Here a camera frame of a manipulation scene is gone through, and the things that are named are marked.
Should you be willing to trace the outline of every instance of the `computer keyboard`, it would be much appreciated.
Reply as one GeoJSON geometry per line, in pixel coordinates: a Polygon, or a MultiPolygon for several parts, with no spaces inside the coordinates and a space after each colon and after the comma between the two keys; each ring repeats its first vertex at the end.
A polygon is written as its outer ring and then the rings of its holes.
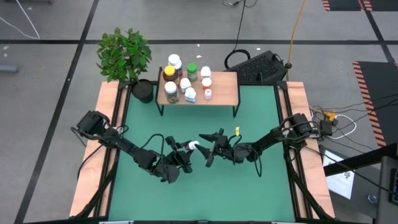
{"type": "Polygon", "coordinates": [[[240,81],[263,82],[281,81],[286,71],[282,62],[270,50],[226,70],[236,72],[240,81]]]}
{"type": "Polygon", "coordinates": [[[390,190],[393,194],[390,194],[389,201],[395,205],[398,205],[398,170],[391,169],[390,179],[390,190]]]}

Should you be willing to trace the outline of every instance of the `red and black warning tape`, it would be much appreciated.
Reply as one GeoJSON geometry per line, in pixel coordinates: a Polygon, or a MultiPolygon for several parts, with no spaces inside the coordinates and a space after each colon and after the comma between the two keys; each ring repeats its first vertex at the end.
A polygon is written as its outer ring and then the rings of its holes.
{"type": "Polygon", "coordinates": [[[330,11],[329,0],[322,0],[322,4],[326,11],[330,11]]]}
{"type": "Polygon", "coordinates": [[[358,3],[362,11],[373,11],[372,4],[369,0],[358,0],[358,3]]]}
{"type": "Polygon", "coordinates": [[[373,111],[373,103],[371,101],[371,96],[369,95],[368,86],[366,85],[365,79],[363,77],[361,66],[358,62],[353,62],[354,72],[356,79],[358,81],[359,89],[361,90],[362,98],[364,100],[365,108],[368,111],[368,117],[371,122],[374,137],[376,138],[377,145],[379,147],[386,146],[386,142],[384,141],[383,133],[380,129],[379,120],[377,118],[377,114],[373,111]]]}
{"type": "MultiPolygon", "coordinates": [[[[329,1],[333,1],[333,0],[322,0],[323,8],[326,11],[330,11],[329,1]]],[[[358,0],[358,4],[361,7],[361,11],[373,11],[372,4],[369,0],[358,0]]]]}

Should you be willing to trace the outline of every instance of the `white paper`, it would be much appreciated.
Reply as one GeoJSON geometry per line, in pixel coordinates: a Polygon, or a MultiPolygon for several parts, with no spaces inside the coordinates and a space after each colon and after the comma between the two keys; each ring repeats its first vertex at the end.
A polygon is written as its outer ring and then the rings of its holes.
{"type": "MultiPolygon", "coordinates": [[[[342,161],[340,158],[329,151],[325,151],[325,155],[334,159],[335,161],[342,161]]],[[[323,157],[323,166],[334,164],[335,162],[326,156],[323,157]]],[[[351,171],[344,172],[341,174],[331,175],[326,178],[328,182],[328,188],[332,192],[339,194],[345,198],[351,199],[351,193],[353,191],[354,184],[354,173],[351,171]]]]}

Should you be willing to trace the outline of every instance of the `green mat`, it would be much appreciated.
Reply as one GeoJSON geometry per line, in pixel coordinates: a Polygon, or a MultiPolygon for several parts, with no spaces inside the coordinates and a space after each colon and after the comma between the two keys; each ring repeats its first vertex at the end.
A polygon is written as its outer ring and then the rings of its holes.
{"type": "MultiPolygon", "coordinates": [[[[241,142],[253,142],[279,125],[273,86],[241,86],[241,106],[234,119],[229,106],[165,106],[160,116],[155,102],[142,104],[131,97],[126,117],[130,130],[125,137],[141,146],[155,133],[173,136],[176,141],[199,140],[220,128],[233,135],[239,126],[241,142]]],[[[160,138],[146,149],[160,152],[160,138]]],[[[171,151],[165,144],[164,154],[171,151]]],[[[113,190],[109,220],[213,220],[213,221],[294,221],[282,144],[264,151],[262,177],[254,163],[215,157],[205,167],[199,151],[191,157],[191,174],[180,173],[175,183],[161,183],[138,168],[121,152],[113,190]]]]}

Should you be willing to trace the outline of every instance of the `white bottle cap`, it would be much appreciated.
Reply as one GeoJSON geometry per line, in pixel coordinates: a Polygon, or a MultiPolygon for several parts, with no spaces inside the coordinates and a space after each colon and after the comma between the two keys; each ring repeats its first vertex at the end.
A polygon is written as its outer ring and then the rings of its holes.
{"type": "Polygon", "coordinates": [[[211,86],[211,79],[210,79],[210,78],[204,78],[204,79],[201,81],[201,84],[202,84],[204,87],[209,87],[209,86],[211,86]]]}
{"type": "Polygon", "coordinates": [[[187,90],[185,90],[185,96],[189,96],[189,97],[196,97],[197,93],[195,92],[195,90],[192,87],[187,88],[187,90]]]}
{"type": "Polygon", "coordinates": [[[180,86],[181,86],[181,88],[191,87],[191,82],[189,81],[188,78],[182,78],[180,81],[180,86]]]}
{"type": "Polygon", "coordinates": [[[201,75],[202,79],[203,78],[210,78],[210,76],[211,76],[210,68],[207,67],[207,66],[203,66],[203,68],[201,68],[201,70],[200,70],[200,75],[201,75]]]}
{"type": "Polygon", "coordinates": [[[191,149],[191,150],[197,149],[197,147],[195,146],[196,144],[199,144],[199,142],[198,141],[192,141],[192,142],[188,143],[189,149],[191,149]]]}
{"type": "Polygon", "coordinates": [[[166,91],[166,93],[174,93],[177,90],[177,85],[175,84],[175,82],[167,82],[164,85],[164,90],[166,91]]]}
{"type": "Polygon", "coordinates": [[[205,100],[211,99],[211,89],[205,90],[205,100]]]}
{"type": "Polygon", "coordinates": [[[175,69],[179,69],[182,66],[180,56],[172,54],[169,56],[169,65],[173,65],[175,69]]]}

